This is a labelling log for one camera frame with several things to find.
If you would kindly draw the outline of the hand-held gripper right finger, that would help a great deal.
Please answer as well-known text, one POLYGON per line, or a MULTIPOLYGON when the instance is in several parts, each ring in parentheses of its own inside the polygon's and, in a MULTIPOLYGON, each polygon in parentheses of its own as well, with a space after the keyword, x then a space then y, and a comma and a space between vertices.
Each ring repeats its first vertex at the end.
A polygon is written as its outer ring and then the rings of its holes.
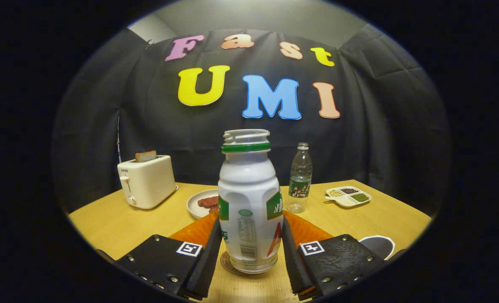
POLYGON ((288 211, 284 212, 282 240, 292 293, 299 300, 338 295, 386 263, 349 234, 332 236, 288 211))

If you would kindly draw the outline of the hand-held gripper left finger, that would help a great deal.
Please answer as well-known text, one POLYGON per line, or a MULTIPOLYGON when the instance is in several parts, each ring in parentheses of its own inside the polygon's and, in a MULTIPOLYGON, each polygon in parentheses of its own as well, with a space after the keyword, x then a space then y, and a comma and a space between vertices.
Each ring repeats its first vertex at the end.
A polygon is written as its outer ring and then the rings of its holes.
POLYGON ((115 264, 156 288, 202 300, 208 296, 221 240, 215 211, 169 237, 151 235, 115 264))

